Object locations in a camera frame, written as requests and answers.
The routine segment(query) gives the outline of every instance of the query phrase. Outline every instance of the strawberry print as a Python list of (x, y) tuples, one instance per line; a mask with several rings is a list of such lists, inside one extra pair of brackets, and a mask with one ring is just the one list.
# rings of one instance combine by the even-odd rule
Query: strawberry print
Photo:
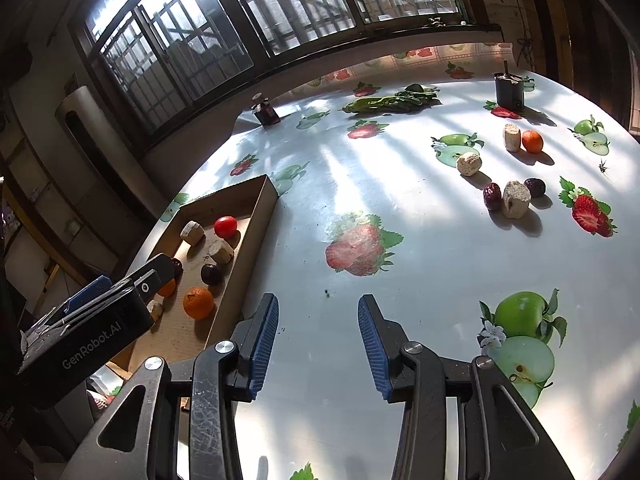
[(380, 86), (373, 86), (372, 84), (363, 83), (362, 81), (360, 81), (358, 83), (358, 86), (356, 86), (356, 88), (353, 89), (353, 96), (366, 97), (368, 95), (373, 95), (378, 90), (380, 90), (380, 88), (381, 88)]
[(447, 63), (447, 69), (445, 70), (449, 77), (452, 79), (471, 79), (475, 72), (468, 72), (462, 66), (454, 65), (452, 62)]
[(342, 70), (331, 72), (330, 74), (327, 74), (324, 77), (326, 78), (327, 81), (331, 81), (333, 79), (337, 79), (338, 81), (340, 81), (342, 79), (348, 79), (350, 75), (348, 70), (346, 68), (343, 68)]
[(324, 250), (327, 265), (335, 272), (346, 270), (353, 276), (372, 276), (392, 266), (394, 253), (387, 250), (398, 245), (404, 237), (386, 231), (376, 215), (348, 213), (332, 225), (333, 241)]
[(611, 207), (609, 204), (594, 199), (585, 187), (575, 187), (572, 182), (560, 177), (562, 191), (558, 198), (562, 203), (572, 209), (571, 216), (577, 224), (592, 235), (599, 234), (603, 238), (611, 238), (617, 227), (613, 219), (609, 217)]
[(498, 106), (497, 103), (494, 103), (493, 101), (487, 101), (482, 108), (489, 110), (496, 117), (514, 120), (522, 118), (516, 112), (512, 112), (511, 110), (507, 110), (507, 108)]
[(260, 159), (257, 158), (254, 154), (250, 153), (242, 160), (239, 160), (238, 162), (236, 162), (234, 168), (231, 170), (231, 173), (229, 173), (229, 175), (231, 176), (242, 175), (246, 170), (252, 167), (252, 165), (258, 162), (258, 160)]
[(368, 139), (369, 137), (375, 137), (382, 132), (388, 124), (380, 124), (377, 121), (365, 121), (360, 119), (356, 123), (348, 128), (347, 137), (350, 139)]

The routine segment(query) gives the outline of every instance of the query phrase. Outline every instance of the red date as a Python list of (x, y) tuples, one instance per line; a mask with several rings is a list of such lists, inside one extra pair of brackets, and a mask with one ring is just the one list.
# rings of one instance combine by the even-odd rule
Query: red date
[(500, 186), (495, 182), (484, 186), (482, 198), (484, 198), (484, 205), (489, 211), (500, 211), (502, 207), (502, 192), (500, 191)]

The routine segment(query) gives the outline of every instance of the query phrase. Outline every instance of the tomato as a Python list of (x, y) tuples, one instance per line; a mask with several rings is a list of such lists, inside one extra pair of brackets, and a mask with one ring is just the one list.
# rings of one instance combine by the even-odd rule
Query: tomato
[(238, 230), (238, 221), (232, 216), (221, 216), (213, 224), (213, 230), (220, 238), (231, 238)]

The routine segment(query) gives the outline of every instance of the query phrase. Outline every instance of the cable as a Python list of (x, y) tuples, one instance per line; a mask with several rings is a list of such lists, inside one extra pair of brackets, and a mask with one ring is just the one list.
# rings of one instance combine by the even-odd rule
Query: cable
[(534, 71), (534, 63), (533, 63), (533, 38), (531, 37), (530, 30), (527, 28), (527, 25), (524, 23), (524, 15), (522, 13), (522, 8), (520, 7), (520, 1), (516, 0), (516, 5), (518, 6), (518, 12), (520, 13), (520, 21), (522, 22), (522, 33), (524, 35), (523, 38), (518, 38), (517, 42), (521, 46), (520, 53), (518, 54), (518, 58), (516, 59), (516, 65), (520, 62), (520, 58), (524, 57), (524, 60), (529, 65), (531, 71)]

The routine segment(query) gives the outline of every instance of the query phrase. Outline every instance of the green apple print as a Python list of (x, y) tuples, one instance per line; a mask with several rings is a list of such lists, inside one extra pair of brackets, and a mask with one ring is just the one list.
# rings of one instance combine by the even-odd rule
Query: green apple print
[(524, 76), (522, 78), (525, 92), (533, 92), (536, 89), (536, 80), (532, 77)]
[(484, 146), (484, 140), (478, 139), (478, 134), (449, 134), (439, 139), (431, 137), (431, 147), (436, 152), (436, 158), (443, 164), (456, 167), (458, 157), (463, 153), (473, 152), (480, 155), (475, 145)]
[(590, 152), (600, 156), (609, 155), (609, 139), (604, 134), (604, 125), (601, 122), (596, 122), (593, 116), (581, 120), (573, 130), (569, 128), (569, 131)]
[(315, 114), (309, 115), (309, 117), (303, 117), (302, 120), (296, 126), (299, 130), (306, 130), (311, 128), (314, 124), (320, 121), (324, 116), (328, 115), (329, 112), (316, 112)]
[(554, 355), (548, 346), (556, 330), (560, 346), (566, 336), (566, 320), (556, 316), (558, 290), (549, 301), (535, 292), (523, 291), (502, 300), (495, 313), (480, 302), (484, 329), (478, 335), (482, 354), (493, 359), (510, 379), (529, 407), (554, 371)]
[(160, 217), (161, 222), (169, 222), (171, 218), (178, 212), (180, 206), (182, 204), (186, 204), (189, 200), (189, 195), (187, 193), (178, 193), (172, 202), (169, 204), (169, 207), (164, 210), (162, 216)]
[(304, 166), (293, 164), (292, 166), (287, 166), (284, 170), (280, 170), (278, 173), (271, 173), (270, 179), (278, 192), (278, 196), (284, 195), (291, 189), (296, 177), (301, 179), (306, 175), (305, 168), (307, 164), (308, 162), (306, 162)]

